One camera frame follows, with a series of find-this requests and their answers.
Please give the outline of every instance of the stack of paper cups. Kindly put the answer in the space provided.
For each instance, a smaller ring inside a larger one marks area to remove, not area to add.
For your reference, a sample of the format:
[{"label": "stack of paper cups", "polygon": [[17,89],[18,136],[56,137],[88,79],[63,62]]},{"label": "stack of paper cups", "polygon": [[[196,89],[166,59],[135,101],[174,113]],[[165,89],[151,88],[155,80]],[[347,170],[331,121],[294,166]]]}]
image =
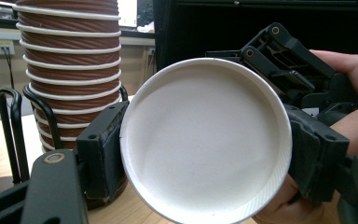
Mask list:
[{"label": "stack of paper cups", "polygon": [[[121,98],[117,1],[19,0],[29,89],[52,108],[64,148]],[[46,116],[34,112],[45,151],[54,149]]]}]

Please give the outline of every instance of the bolt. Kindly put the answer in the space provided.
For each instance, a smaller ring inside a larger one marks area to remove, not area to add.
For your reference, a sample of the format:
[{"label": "bolt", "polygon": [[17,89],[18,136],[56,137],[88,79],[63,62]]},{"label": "bolt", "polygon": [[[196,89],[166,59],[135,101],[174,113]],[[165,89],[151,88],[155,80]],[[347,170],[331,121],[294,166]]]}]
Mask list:
[{"label": "bolt", "polygon": [[248,57],[252,57],[254,54],[255,54],[255,53],[253,52],[252,49],[246,50],[246,55],[247,55]]},{"label": "bolt", "polygon": [[277,35],[279,32],[280,32],[279,27],[277,27],[277,26],[272,27],[273,34]]}]

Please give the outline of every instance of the wooden table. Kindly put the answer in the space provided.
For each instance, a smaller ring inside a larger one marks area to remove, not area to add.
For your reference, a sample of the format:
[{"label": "wooden table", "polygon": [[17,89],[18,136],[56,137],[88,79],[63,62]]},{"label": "wooden table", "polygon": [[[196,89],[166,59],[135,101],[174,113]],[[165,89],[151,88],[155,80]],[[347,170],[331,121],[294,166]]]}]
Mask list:
[{"label": "wooden table", "polygon": [[[34,116],[22,117],[22,128],[27,157],[32,170],[33,162],[42,155],[39,133]],[[5,137],[0,122],[0,177],[11,176]],[[89,211],[89,223],[172,223],[151,210],[128,184],[123,193],[107,206]],[[251,219],[242,223],[255,224]]]}]

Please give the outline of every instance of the black monitor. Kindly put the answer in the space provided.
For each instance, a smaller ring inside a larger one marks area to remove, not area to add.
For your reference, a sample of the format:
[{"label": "black monitor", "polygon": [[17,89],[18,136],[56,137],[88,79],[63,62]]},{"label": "black monitor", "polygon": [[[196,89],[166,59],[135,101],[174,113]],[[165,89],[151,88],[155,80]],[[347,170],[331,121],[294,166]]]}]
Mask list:
[{"label": "black monitor", "polygon": [[279,22],[307,49],[358,54],[358,1],[154,0],[157,69],[240,49]]}]

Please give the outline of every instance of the black wire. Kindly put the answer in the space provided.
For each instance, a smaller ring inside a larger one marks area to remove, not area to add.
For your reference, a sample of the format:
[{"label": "black wire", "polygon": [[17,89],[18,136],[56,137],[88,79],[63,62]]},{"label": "black wire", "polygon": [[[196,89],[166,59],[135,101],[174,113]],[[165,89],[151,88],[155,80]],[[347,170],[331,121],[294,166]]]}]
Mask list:
[{"label": "black wire", "polygon": [[14,90],[14,79],[13,79],[13,72],[11,70],[11,58],[10,58],[10,48],[9,47],[1,47],[1,49],[4,51],[5,53],[5,58],[7,60],[7,65],[8,65],[8,69],[10,71],[10,84],[11,84],[11,89]]}]

